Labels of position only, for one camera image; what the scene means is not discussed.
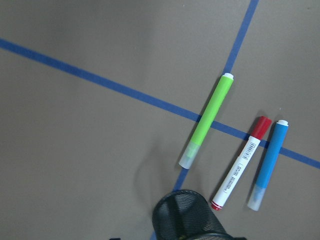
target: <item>marker cap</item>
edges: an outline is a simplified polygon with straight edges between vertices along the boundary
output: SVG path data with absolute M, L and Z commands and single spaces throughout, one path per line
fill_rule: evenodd
M 267 118 L 266 116 L 261 116 L 257 122 L 257 124 L 255 125 L 251 136 L 261 140 L 264 135 L 266 134 L 268 128 L 271 125 L 271 119 Z
M 247 206 L 254 211 L 258 211 L 262 199 L 264 198 L 265 191 L 265 188 L 259 187 L 257 184 L 255 184 Z
M 180 166 L 183 167 L 184 169 L 190 169 L 192 163 L 196 158 L 199 148 L 200 146 L 198 144 L 195 144 L 194 142 L 189 141 L 179 161 Z

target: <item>black mesh container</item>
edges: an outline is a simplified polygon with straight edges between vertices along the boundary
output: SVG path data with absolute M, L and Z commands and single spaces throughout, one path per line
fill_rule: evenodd
M 163 197 L 153 210 L 152 224 L 157 240 L 246 240 L 227 234 L 205 198 L 192 190 Z

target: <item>red marker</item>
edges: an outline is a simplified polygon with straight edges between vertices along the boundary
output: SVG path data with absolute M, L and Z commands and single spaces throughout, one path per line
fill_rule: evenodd
M 240 156 L 235 160 L 231 170 L 229 171 L 218 192 L 215 194 L 214 198 L 211 201 L 211 207 L 214 210 L 219 211 L 226 203 L 232 190 L 236 186 L 239 178 L 248 165 L 251 157 L 259 146 L 261 139 L 264 137 L 265 133 L 270 127 L 271 122 L 271 119 L 265 116 L 261 116 L 259 118 L 259 121 L 254 127 L 254 130 L 251 133 L 251 136 L 244 146 Z

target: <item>painter's tape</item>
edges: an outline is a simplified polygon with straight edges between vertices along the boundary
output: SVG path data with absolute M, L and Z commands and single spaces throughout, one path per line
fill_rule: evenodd
M 173 187 L 172 192 L 176 192 L 176 191 L 179 191 L 181 189 L 182 184 L 184 183 L 188 172 L 189 172 L 189 169 L 181 167 L 180 174 L 179 174 L 179 176 L 178 176 L 178 178 L 177 178 L 177 180 L 175 182 L 175 185 Z
M 114 90 L 118 93 L 124 94 L 126 96 L 129 96 L 129 97 L 137 99 L 137 100 L 140 100 L 144 103 L 153 105 L 155 107 L 158 107 L 158 108 L 163 109 L 165 111 L 179 115 L 181 117 L 190 119 L 194 122 L 198 122 L 201 118 L 201 116 L 199 114 L 196 114 L 192 111 L 189 111 L 187 109 L 184 109 L 184 108 L 179 107 L 177 105 L 174 105 L 172 103 L 163 101 L 163 100 L 158 99 L 156 97 L 145 94 L 141 91 L 127 87 L 127 86 L 122 85 L 120 83 L 117 83 L 115 81 L 111 81 L 105 77 L 96 75 L 94 73 L 88 72 L 88 71 L 83 70 L 81 68 L 78 68 L 76 66 L 70 65 L 70 64 L 65 63 L 63 61 L 54 59 L 52 57 L 46 56 L 44 54 L 41 54 L 39 52 L 25 48 L 23 46 L 17 45 L 15 43 L 6 41 L 1 38 L 0 38 L 0 48 L 2 48 L 4 50 L 8 50 L 8 51 L 15 53 L 17 55 L 26 57 L 28 59 L 34 60 L 34 61 L 39 62 L 41 64 L 50 66 L 54 69 L 71 74 L 73 76 L 79 77 L 81 79 L 98 84 L 100 86 L 106 87 L 108 89 Z M 214 128 L 218 131 L 232 135 L 232 136 L 239 138 L 239 139 L 242 139 L 242 140 L 248 140 L 248 138 L 249 138 L 249 135 L 247 133 L 240 131 L 238 129 L 235 129 L 233 127 L 230 127 L 228 125 L 225 125 L 223 123 L 217 122 L 217 121 L 214 121 L 212 123 L 211 128 Z M 264 148 L 267 148 L 268 144 L 269 143 L 265 140 L 262 140 L 260 142 L 260 146 L 264 147 Z M 302 162 L 304 164 L 307 164 L 312 167 L 320 169 L 320 162 L 319 161 L 316 161 L 314 159 L 311 159 L 309 157 L 306 157 L 304 155 L 301 155 L 301 154 L 296 153 L 294 151 L 291 151 L 289 149 L 281 148 L 280 154 L 285 155 L 285 156 L 292 158 L 294 160 L 297 160 L 299 162 Z
M 238 34 L 237 34 L 235 41 L 233 43 L 229 57 L 228 57 L 226 64 L 224 66 L 222 74 L 232 72 L 231 70 L 235 64 L 236 58 L 237 58 L 238 53 L 240 51 L 241 44 L 245 39 L 245 36 L 247 34 L 247 30 L 249 28 L 252 17 L 254 16 L 254 13 L 256 11 L 258 3 L 259 3 L 259 0 L 251 0 L 250 1 L 249 6 L 248 6 L 246 13 L 244 15 L 242 24 L 240 26 L 240 29 L 238 31 Z

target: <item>highlighter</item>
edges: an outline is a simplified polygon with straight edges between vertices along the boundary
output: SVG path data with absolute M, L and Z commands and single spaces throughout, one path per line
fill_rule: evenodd
M 219 108 L 221 107 L 232 83 L 234 82 L 234 76 L 231 73 L 225 73 L 219 80 L 212 97 L 207 104 L 203 115 L 196 126 L 194 133 L 179 161 L 179 164 L 184 169 L 190 169 L 194 162 L 200 146 L 202 145 L 210 127 L 213 123 Z

